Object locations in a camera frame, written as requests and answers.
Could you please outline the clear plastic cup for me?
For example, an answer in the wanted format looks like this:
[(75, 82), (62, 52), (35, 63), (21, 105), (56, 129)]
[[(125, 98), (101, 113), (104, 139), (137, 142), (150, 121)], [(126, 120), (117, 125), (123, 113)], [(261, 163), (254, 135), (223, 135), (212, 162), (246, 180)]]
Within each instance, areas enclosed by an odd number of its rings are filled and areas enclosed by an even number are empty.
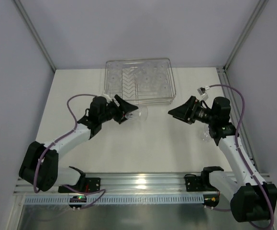
[(125, 118), (128, 120), (140, 121), (143, 122), (148, 117), (148, 108), (147, 106), (139, 106), (137, 110), (128, 112), (125, 115)]
[(209, 142), (211, 141), (211, 136), (209, 133), (209, 128), (205, 125), (199, 132), (199, 137), (202, 141)]

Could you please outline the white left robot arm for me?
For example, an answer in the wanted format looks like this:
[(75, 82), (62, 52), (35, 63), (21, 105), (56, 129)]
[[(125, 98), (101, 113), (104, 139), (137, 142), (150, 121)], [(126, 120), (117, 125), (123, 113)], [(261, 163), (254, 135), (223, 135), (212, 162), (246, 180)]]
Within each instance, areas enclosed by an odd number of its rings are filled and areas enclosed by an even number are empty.
[(61, 168), (59, 161), (76, 146), (96, 136), (102, 124), (113, 120), (122, 124), (129, 120), (138, 106), (115, 95), (91, 95), (90, 106), (80, 119), (75, 119), (74, 127), (62, 136), (49, 142), (32, 142), (26, 151), (19, 170), (19, 177), (33, 186), (35, 193), (46, 192), (58, 186), (60, 193), (89, 195), (88, 179), (82, 170), (68, 166)]

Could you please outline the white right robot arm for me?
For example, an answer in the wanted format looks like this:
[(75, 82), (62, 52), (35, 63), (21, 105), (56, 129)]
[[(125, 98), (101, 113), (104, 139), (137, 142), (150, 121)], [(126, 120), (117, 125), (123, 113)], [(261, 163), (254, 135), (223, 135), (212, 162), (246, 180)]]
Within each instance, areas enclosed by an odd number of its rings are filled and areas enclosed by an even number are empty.
[(200, 121), (208, 125), (210, 137), (225, 155), (236, 180), (214, 167), (204, 168), (201, 175), (208, 188), (216, 188), (229, 200), (235, 220), (273, 221), (277, 188), (265, 181), (245, 153), (236, 127), (230, 122), (230, 112), (230, 101), (225, 97), (216, 97), (211, 107), (204, 107), (203, 101), (191, 96), (168, 114), (187, 124)]

